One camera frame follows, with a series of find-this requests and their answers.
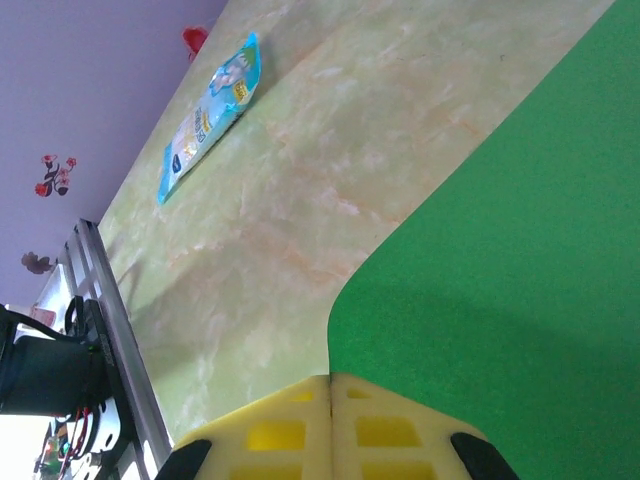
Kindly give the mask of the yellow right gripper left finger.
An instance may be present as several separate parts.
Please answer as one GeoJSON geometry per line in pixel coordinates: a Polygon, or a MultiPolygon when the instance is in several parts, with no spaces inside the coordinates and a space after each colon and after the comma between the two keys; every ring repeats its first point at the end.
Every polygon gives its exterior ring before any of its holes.
{"type": "Polygon", "coordinates": [[[174,445],[174,479],[332,477],[330,389],[311,376],[196,428],[174,445]]]}

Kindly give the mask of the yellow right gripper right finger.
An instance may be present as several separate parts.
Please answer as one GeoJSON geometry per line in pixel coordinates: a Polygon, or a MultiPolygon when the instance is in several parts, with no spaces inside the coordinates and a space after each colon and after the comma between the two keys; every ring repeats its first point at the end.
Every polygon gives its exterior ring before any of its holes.
{"type": "Polygon", "coordinates": [[[516,479],[476,427],[346,373],[330,375],[335,479],[516,479]]]}

